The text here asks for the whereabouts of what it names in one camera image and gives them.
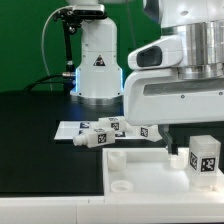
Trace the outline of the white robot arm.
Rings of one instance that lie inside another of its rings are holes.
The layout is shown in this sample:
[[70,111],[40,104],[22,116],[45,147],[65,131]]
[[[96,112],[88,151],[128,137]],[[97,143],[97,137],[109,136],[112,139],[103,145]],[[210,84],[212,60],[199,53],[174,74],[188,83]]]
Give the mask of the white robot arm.
[[224,120],[224,0],[143,0],[161,37],[128,56],[132,74],[117,64],[117,28],[103,19],[106,3],[66,0],[82,22],[82,59],[71,94],[88,102],[124,97],[131,125]]

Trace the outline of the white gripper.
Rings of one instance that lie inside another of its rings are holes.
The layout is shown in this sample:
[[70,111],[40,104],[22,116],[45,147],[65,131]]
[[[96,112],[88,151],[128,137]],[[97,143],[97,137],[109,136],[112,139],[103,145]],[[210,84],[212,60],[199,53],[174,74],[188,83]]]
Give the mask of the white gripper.
[[171,155],[178,145],[169,126],[224,120],[224,77],[180,80],[175,69],[135,71],[124,87],[124,116],[136,125],[159,125]]

